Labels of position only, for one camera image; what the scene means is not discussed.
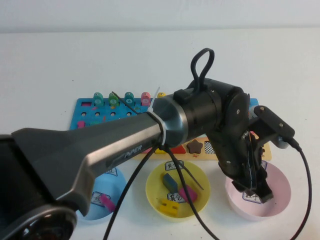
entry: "yellow block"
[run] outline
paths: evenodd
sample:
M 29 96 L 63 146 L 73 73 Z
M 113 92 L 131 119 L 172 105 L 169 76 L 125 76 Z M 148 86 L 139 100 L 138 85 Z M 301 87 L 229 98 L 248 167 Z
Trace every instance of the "yellow block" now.
M 166 152 L 163 151 L 163 150 L 160 150 L 159 148 L 157 148 L 157 149 L 155 150 L 155 154 L 166 154 Z
M 159 211 L 163 212 L 164 214 L 169 214 L 172 216 L 177 216 L 179 209 L 179 203 L 175 201 L 170 201 L 168 199 L 162 199 L 161 205 L 159 207 Z

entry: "blue block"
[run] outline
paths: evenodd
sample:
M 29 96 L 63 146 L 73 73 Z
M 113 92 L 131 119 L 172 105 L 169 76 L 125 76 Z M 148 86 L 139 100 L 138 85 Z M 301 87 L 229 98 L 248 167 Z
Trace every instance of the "blue block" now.
M 170 193 L 174 194 L 178 192 L 178 184 L 177 182 L 170 176 L 169 173 L 166 173 L 163 178 L 162 182 L 165 187 L 169 190 Z
M 259 105 L 258 99 L 250 98 L 250 107 Z

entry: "wooden toy block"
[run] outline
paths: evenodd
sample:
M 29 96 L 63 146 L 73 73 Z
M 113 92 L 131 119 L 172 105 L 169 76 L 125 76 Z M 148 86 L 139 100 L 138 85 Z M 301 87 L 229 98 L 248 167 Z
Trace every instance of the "wooden toy block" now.
M 175 217 L 178 214 L 178 209 L 179 209 L 179 203 L 175 201 L 170 201 L 168 199 L 161 200 L 161 205 L 159 206 L 160 212 Z

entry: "robotic arm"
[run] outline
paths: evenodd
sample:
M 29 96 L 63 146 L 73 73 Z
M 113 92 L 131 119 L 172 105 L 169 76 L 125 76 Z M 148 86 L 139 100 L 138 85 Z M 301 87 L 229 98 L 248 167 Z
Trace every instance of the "robotic arm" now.
M 209 61 L 198 77 L 195 65 L 206 52 Z M 191 62 L 194 81 L 155 99 L 152 111 L 76 130 L 24 128 L 0 136 L 0 180 L 6 183 L 0 184 L 0 239 L 69 239 L 75 211 L 89 211 L 96 177 L 150 147 L 173 148 L 202 134 L 238 191 L 263 203 L 273 198 L 262 146 L 272 141 L 284 148 L 295 131 L 265 106 L 249 119 L 247 93 L 205 78 L 213 59 L 211 49 L 198 53 Z

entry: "colorful peg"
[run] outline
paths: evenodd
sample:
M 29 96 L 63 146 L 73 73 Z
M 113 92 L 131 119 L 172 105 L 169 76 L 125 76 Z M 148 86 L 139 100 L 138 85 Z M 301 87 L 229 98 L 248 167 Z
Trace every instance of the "colorful peg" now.
M 115 109 L 119 105 L 119 99 L 112 92 L 109 94 L 109 103 L 112 109 Z
M 158 95 L 156 96 L 157 98 L 162 98 L 164 97 L 166 94 L 164 92 L 159 92 Z
M 141 106 L 150 106 L 151 103 L 151 96 L 150 93 L 148 93 L 147 91 L 143 92 L 141 94 Z
M 93 95 L 94 105 L 97 107 L 102 107 L 105 105 L 104 96 L 100 92 L 95 92 Z
M 129 106 L 135 105 L 135 97 L 132 92 L 128 91 L 124 95 L 124 100 Z

